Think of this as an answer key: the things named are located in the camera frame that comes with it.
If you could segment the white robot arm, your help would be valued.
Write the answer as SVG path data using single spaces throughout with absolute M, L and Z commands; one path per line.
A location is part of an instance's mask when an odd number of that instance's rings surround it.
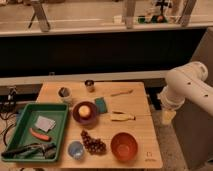
M 169 125 L 186 99 L 213 116 L 213 87 L 205 80 L 208 69 L 199 61 L 169 70 L 165 76 L 166 86 L 158 94 L 162 107 L 163 125 Z

